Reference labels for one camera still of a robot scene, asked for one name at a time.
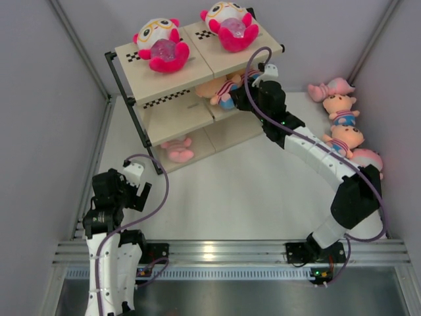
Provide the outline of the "white pink panda plush glasses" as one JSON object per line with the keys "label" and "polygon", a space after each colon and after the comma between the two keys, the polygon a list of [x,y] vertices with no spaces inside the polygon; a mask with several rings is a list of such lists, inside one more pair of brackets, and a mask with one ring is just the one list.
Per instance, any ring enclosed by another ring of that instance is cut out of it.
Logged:
{"label": "white pink panda plush glasses", "polygon": [[159,73],[181,70],[190,55],[187,43],[181,40],[180,21],[177,18],[154,18],[134,34],[132,41],[142,60],[149,68]]}

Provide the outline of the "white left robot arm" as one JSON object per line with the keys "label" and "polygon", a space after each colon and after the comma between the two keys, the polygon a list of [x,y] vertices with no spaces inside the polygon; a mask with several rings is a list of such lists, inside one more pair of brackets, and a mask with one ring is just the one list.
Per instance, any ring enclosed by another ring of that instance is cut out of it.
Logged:
{"label": "white left robot arm", "polygon": [[92,178],[93,197],[83,218],[89,253],[86,315],[131,315],[137,266],[149,254],[140,230],[122,229],[124,210],[143,211],[151,184],[141,184],[143,165],[109,169]]}

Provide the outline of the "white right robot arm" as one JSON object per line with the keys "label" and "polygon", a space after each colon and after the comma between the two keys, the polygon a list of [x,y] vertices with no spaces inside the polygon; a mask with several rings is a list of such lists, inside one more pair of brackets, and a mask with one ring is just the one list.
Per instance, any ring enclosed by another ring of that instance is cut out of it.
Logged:
{"label": "white right robot arm", "polygon": [[242,87],[230,92],[236,109],[253,113],[269,140],[300,158],[335,192],[326,220],[303,243],[287,245],[288,261],[323,261],[335,253],[339,240],[345,236],[359,242],[383,237],[380,171],[373,164],[360,166],[352,162],[354,151],[338,136],[322,141],[313,134],[287,110],[286,95],[279,83],[254,81],[247,79]]}

